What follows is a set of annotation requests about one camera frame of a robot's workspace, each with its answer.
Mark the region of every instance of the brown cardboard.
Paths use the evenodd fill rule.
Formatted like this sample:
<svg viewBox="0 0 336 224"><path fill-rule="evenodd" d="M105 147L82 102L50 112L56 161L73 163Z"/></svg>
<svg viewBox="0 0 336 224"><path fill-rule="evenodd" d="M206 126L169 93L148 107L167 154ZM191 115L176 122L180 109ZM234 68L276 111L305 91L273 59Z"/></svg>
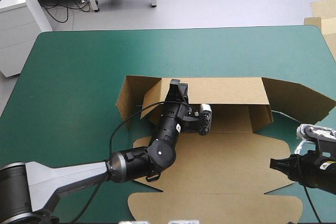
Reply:
<svg viewBox="0 0 336 224"><path fill-rule="evenodd" d="M321 17L309 17L309 18L305 18L304 24L306 26L316 26L318 27L320 30L322 29L322 21L321 21Z"/></svg>
<svg viewBox="0 0 336 224"><path fill-rule="evenodd" d="M336 17L322 19L321 32L323 35L336 34Z"/></svg>
<svg viewBox="0 0 336 224"><path fill-rule="evenodd" d="M190 104L211 104L212 130L207 136L181 134L176 162L160 180L149 184L164 192L130 196L135 218L150 218L153 223L171 219L200 219L202 223L297 221L302 212L297 198L263 195L292 183L269 169L271 157L289 156L288 145L253 132L272 121L270 107L305 123L316 123L335 101L298 83L269 78L176 79L188 83ZM144 108L164 101L170 81L127 76L117 101L122 118L129 117L136 105ZM160 113L157 106L144 111L142 117L148 115L155 122ZM146 146L148 141L142 138L135 146Z"/></svg>
<svg viewBox="0 0 336 224"><path fill-rule="evenodd" d="M321 20L321 18L305 18L304 24L305 25L316 26L322 32L322 20ZM335 26L336 26L336 24L333 24L333 27L330 30L335 30ZM336 31L332 34L323 35L323 37L324 37L325 42L327 43L327 45L329 47L329 50L330 50L332 56L336 60Z"/></svg>
<svg viewBox="0 0 336 224"><path fill-rule="evenodd" d="M288 81L260 77L178 79L188 83L190 104L213 106L211 132L254 132L272 122L270 107L301 122L316 123L336 105L332 99ZM134 112L136 105L144 108L164 101L170 81L171 78L127 76L116 104L123 120ZM161 111L160 105L152 107L142 117L150 112L149 119L155 123Z"/></svg>
<svg viewBox="0 0 336 224"><path fill-rule="evenodd" d="M331 54L333 55L334 59L336 60L336 33L325 35L324 39L331 51Z"/></svg>
<svg viewBox="0 0 336 224"><path fill-rule="evenodd" d="M315 124L336 105L334 100L298 83L269 78L263 78L263 82L272 110L300 122Z"/></svg>
<svg viewBox="0 0 336 224"><path fill-rule="evenodd" d="M136 220L151 224L200 220L201 224L297 223L302 202L291 196L135 193L128 199Z"/></svg>
<svg viewBox="0 0 336 224"><path fill-rule="evenodd" d="M336 0L320 0L310 3L314 17L332 18L336 17Z"/></svg>
<svg viewBox="0 0 336 224"><path fill-rule="evenodd" d="M310 3L311 10L316 18L305 18L304 24L317 26L336 60L336 0L321 0Z"/></svg>
<svg viewBox="0 0 336 224"><path fill-rule="evenodd" d="M166 192L264 194L292 184L286 176L269 168L271 158L290 155L288 144L253 133L181 134L176 145L176 161L148 183ZM134 142L148 146L150 137Z"/></svg>

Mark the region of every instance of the cardboard flap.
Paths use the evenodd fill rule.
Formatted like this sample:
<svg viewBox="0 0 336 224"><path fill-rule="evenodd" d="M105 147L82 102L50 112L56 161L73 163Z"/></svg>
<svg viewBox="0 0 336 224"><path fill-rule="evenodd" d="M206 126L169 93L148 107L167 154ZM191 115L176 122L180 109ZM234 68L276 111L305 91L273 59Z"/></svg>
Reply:
<svg viewBox="0 0 336 224"><path fill-rule="evenodd" d="M316 124L325 118L336 102L301 84L263 78L272 110L302 123Z"/></svg>
<svg viewBox="0 0 336 224"><path fill-rule="evenodd" d="M142 105L146 92L160 80L157 77L126 76L116 103L123 120L134 113L135 106Z"/></svg>
<svg viewBox="0 0 336 224"><path fill-rule="evenodd" d="M297 223L303 205L293 196L135 193L128 198L132 216L151 224L199 220L201 224Z"/></svg>
<svg viewBox="0 0 336 224"><path fill-rule="evenodd" d="M269 168L270 158L288 157L284 141L254 133L182 133L176 145L176 161L161 178L138 182L166 192L211 194L264 194L292 184ZM134 142L148 146L150 137Z"/></svg>
<svg viewBox="0 0 336 224"><path fill-rule="evenodd" d="M212 105L211 132L253 132L272 121L261 78L176 78L188 83L189 103L197 109L201 103ZM143 107L164 101L171 78L162 78L144 96ZM157 123L162 105L142 112Z"/></svg>

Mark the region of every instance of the green table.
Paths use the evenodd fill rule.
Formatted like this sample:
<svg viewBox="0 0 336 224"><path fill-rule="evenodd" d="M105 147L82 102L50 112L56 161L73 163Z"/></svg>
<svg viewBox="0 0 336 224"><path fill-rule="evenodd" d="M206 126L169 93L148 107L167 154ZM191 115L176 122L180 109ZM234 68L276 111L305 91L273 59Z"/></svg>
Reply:
<svg viewBox="0 0 336 224"><path fill-rule="evenodd" d="M0 118L0 164L37 161L48 166L98 161L120 122L116 99L126 74L163 77L270 77L302 83L336 99L335 62L311 26L43 33L35 42ZM275 115L259 133L291 148L297 122ZM116 149L150 134L148 122L123 128ZM336 127L336 110L321 122ZM131 219L127 197L153 189L136 182L105 183L81 222ZM56 214L74 217L92 190L64 198ZM273 194L297 195L301 221L315 221L297 184ZM336 198L311 190L323 221L336 220Z"/></svg>

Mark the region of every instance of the white floor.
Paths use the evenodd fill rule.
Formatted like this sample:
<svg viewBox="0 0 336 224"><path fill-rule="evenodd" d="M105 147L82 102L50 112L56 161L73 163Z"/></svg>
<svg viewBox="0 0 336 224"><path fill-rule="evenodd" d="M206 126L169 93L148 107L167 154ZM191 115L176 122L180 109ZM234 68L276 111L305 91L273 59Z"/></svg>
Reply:
<svg viewBox="0 0 336 224"><path fill-rule="evenodd" d="M70 12L69 21L60 24L50 17L53 30L161 29L236 26L302 25L312 16L310 2L318 0L150 0L100 1L100 12ZM62 8L52 10L59 19ZM0 76L0 113L16 78Z"/></svg>

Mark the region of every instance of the cardboard sheet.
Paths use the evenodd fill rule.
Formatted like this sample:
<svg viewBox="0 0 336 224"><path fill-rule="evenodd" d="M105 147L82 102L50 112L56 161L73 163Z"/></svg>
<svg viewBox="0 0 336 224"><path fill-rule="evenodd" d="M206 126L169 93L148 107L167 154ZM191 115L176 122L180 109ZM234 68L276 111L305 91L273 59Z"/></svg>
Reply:
<svg viewBox="0 0 336 224"><path fill-rule="evenodd" d="M322 19L321 32L323 35L336 34L336 17Z"/></svg>
<svg viewBox="0 0 336 224"><path fill-rule="evenodd" d="M305 18L304 24L306 26L316 26L320 30L322 29L321 28L321 26L322 26L321 17L309 17L309 18Z"/></svg>
<svg viewBox="0 0 336 224"><path fill-rule="evenodd" d="M150 138L134 147L147 146ZM263 194L292 184L269 168L270 158L290 155L288 144L254 133L181 134L175 163L152 183L137 181L166 192Z"/></svg>
<svg viewBox="0 0 336 224"><path fill-rule="evenodd" d="M336 17L336 0L321 0L310 3L314 17L332 18Z"/></svg>
<svg viewBox="0 0 336 224"><path fill-rule="evenodd" d="M144 96L143 107L164 101L172 78L162 78ZM175 78L188 83L190 104L264 104L268 105L262 79L251 78ZM142 112L144 117L155 107Z"/></svg>
<svg viewBox="0 0 336 224"><path fill-rule="evenodd" d="M317 26L336 60L336 0L310 3L314 18L305 18L305 25Z"/></svg>
<svg viewBox="0 0 336 224"><path fill-rule="evenodd" d="M135 193L128 199L136 220L151 224L170 220L200 220L201 224L297 223L302 202L273 195Z"/></svg>
<svg viewBox="0 0 336 224"><path fill-rule="evenodd" d="M325 35L324 39L331 51L331 54L336 60L336 34Z"/></svg>

